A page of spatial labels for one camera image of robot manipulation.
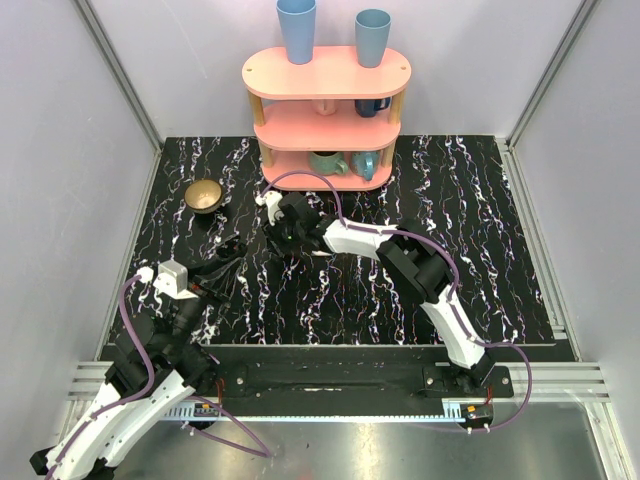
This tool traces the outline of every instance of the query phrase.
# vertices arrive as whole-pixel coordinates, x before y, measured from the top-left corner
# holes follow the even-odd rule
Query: black marble tabletop
[[[195,336],[204,344],[432,344],[438,336],[422,310],[403,307],[376,262],[356,256],[279,258],[266,250],[254,201],[265,186],[254,138],[167,140],[136,242],[129,276],[169,258],[211,257],[236,232],[248,244],[231,299],[210,307]],[[224,205],[196,216],[184,192],[210,177]],[[329,193],[308,193],[319,210],[335,212]],[[460,269],[460,300],[486,340],[553,342],[509,182],[493,137],[401,136],[387,185],[343,193],[344,214],[367,223],[417,218],[452,253]],[[162,314],[167,299],[137,284],[131,311]],[[116,317],[112,328],[120,328]]]

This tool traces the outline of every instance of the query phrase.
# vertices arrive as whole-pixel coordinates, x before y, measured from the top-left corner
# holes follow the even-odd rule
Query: shelf
[[[268,48],[242,67],[247,89],[271,100],[384,98],[404,90],[409,77],[408,60],[390,48],[376,68],[360,66],[354,46],[315,47],[304,65],[289,62],[284,47]]]
[[[340,100],[332,115],[320,115],[311,101],[278,102],[264,109],[265,124],[254,126],[258,139],[275,150],[382,150],[400,133],[389,123],[389,109],[362,118],[353,100]]]
[[[311,172],[309,167],[307,152],[278,152],[274,151],[273,167],[262,165],[264,178],[271,182],[283,173],[291,170],[305,170]],[[370,182],[349,171],[346,175],[330,175],[327,177],[337,190],[358,191],[373,190],[384,185],[391,176],[391,167],[378,167],[378,170]],[[319,178],[310,175],[291,175],[283,178],[277,183],[277,188],[287,191],[311,191],[318,192],[330,190],[329,187]]]

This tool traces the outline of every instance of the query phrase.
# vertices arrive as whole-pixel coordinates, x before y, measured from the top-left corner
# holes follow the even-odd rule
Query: blue cup
[[[380,65],[390,29],[391,16],[384,10],[371,8],[356,15],[356,53],[360,65],[367,68]]]
[[[278,0],[276,4],[287,58],[302,65],[313,58],[316,30],[315,0]]]
[[[355,152],[351,157],[351,169],[367,182],[373,179],[373,174],[378,168],[380,161],[379,152]]]
[[[356,100],[356,112],[364,118],[375,117],[376,113],[391,105],[391,97],[381,100]]]

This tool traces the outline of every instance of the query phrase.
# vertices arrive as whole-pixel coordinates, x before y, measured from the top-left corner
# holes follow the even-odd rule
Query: wall
[[[252,134],[240,72],[282,45],[276,0],[92,0],[161,135]],[[579,0],[317,0],[316,44],[353,44],[358,11],[392,16],[413,67],[403,133],[505,136]]]
[[[0,465],[35,478],[92,360],[153,152],[70,1],[0,15]]]
[[[601,2],[517,145],[586,360],[640,470],[640,3]]]

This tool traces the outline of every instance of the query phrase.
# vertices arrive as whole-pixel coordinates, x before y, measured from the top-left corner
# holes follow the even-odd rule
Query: bowl
[[[222,193],[222,185],[205,178],[189,185],[184,201],[195,213],[211,213],[222,204]]]

